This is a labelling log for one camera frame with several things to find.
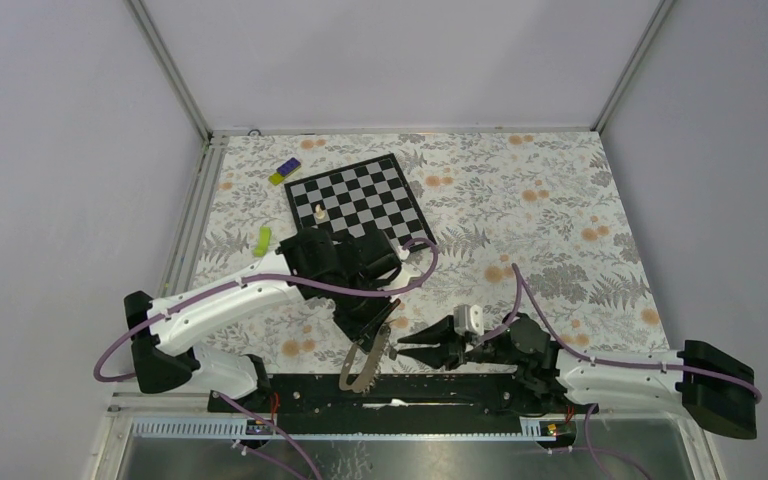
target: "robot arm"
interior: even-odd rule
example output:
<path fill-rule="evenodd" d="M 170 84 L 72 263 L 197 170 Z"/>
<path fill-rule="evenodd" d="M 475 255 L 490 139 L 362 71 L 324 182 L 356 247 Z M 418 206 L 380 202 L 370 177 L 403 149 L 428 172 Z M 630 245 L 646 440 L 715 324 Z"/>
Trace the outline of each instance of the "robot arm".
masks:
<path fill-rule="evenodd" d="M 719 435 L 756 436 L 751 392 L 729 382 L 668 368 L 687 365 L 754 382 L 751 368 L 705 342 L 688 340 L 683 351 L 652 354 L 598 352 L 597 363 L 573 356 L 522 313 L 501 335 L 479 344 L 483 333 L 481 309 L 461 306 L 427 329 L 399 339 L 400 344 L 433 347 L 401 349 L 399 354 L 447 370 L 468 362 L 515 365 L 514 378 L 546 413 L 565 406 L 579 407 L 579 411 L 594 403 L 612 410 L 657 409 L 689 415 L 702 428 Z M 612 362 L 661 367 L 604 364 Z"/>
<path fill-rule="evenodd" d="M 392 310 L 391 297 L 360 298 L 282 280 L 249 283 L 249 279 L 283 274 L 361 290 L 398 287 L 410 279 L 408 269 L 401 265 L 407 253 L 394 248 L 377 230 L 354 239 L 306 229 L 252 265 L 201 288 L 160 299 L 143 292 L 127 296 L 129 327 L 156 315 L 163 317 L 132 337 L 131 353 L 140 390 L 160 393 L 188 383 L 233 398 L 255 391 L 258 382 L 266 382 L 259 358 L 225 353 L 201 340 L 255 312 L 314 297 L 334 300 L 334 321 L 352 342 L 368 351 Z"/>

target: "saw-toothed tool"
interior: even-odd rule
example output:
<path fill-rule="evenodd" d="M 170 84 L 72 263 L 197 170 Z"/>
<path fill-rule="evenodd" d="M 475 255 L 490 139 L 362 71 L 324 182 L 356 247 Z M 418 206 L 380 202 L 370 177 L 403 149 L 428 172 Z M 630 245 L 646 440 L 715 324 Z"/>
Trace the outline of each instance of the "saw-toothed tool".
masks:
<path fill-rule="evenodd" d="M 340 370 L 340 390 L 350 390 L 355 393 L 366 393 L 369 391 L 369 388 L 375 382 L 378 364 L 381 362 L 381 357 L 384 356 L 384 350 L 387 348 L 389 338 L 390 325 L 385 323 L 381 325 L 378 333 L 375 334 L 375 340 L 373 340 L 372 348 L 366 357 L 366 363 L 363 364 L 363 368 L 354 381 L 349 383 L 349 373 L 352 370 L 352 365 L 355 363 L 355 355 L 360 348 L 359 344 L 352 344 L 351 348 L 349 348 L 349 353 L 346 354 L 346 360 L 343 361 L 343 369 Z"/>

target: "black and white checkered board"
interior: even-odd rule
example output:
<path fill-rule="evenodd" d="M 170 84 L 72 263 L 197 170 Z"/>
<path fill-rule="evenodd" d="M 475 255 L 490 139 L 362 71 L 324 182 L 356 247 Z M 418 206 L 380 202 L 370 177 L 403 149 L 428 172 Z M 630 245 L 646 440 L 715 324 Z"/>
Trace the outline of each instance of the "black and white checkered board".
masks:
<path fill-rule="evenodd" d="M 297 228 L 347 230 L 354 237 L 378 228 L 399 245 L 416 237 L 434 241 L 392 153 L 290 182 L 286 189 Z M 318 224 L 313 216 L 316 205 L 327 212 Z M 422 248 L 417 245 L 411 250 Z"/>

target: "white wall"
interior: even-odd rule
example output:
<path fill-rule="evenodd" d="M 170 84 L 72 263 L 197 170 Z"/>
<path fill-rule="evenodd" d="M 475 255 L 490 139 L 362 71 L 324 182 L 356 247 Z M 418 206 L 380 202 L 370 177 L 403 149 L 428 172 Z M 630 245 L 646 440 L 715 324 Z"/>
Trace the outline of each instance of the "white wall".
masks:
<path fill-rule="evenodd" d="M 123 2 L 0 1 L 0 480 L 80 475 L 198 148 Z"/>
<path fill-rule="evenodd" d="M 717 443 L 768 478 L 768 2 L 678 2 L 604 142 L 671 343 L 755 368 L 758 440 Z"/>
<path fill-rule="evenodd" d="M 216 129 L 589 126 L 657 0 L 146 0 Z"/>

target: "floral tablecloth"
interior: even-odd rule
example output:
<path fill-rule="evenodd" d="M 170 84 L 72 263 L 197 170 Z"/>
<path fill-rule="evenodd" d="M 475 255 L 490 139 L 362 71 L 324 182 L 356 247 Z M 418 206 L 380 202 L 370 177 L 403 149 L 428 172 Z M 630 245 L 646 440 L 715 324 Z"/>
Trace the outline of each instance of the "floral tablecloth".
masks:
<path fill-rule="evenodd" d="M 595 133 L 231 137 L 193 286 L 253 262 L 261 226 L 272 228 L 271 248 L 295 234 L 283 185 L 267 181 L 284 161 L 301 160 L 295 180 L 389 152 L 399 160 L 441 251 L 434 275 L 402 297 L 391 340 L 464 303 L 482 305 L 485 320 L 498 323 L 513 305 L 516 262 L 571 344 L 668 348 Z M 408 261 L 424 269 L 430 252 Z M 208 343 L 259 355 L 272 373 L 337 373 L 350 343 L 332 322 L 332 308 L 325 300 L 278 307 L 211 335 Z M 536 318 L 527 301 L 521 311 Z M 381 371 L 429 369 L 385 357 Z M 501 370 L 466 365 L 457 371 Z"/>

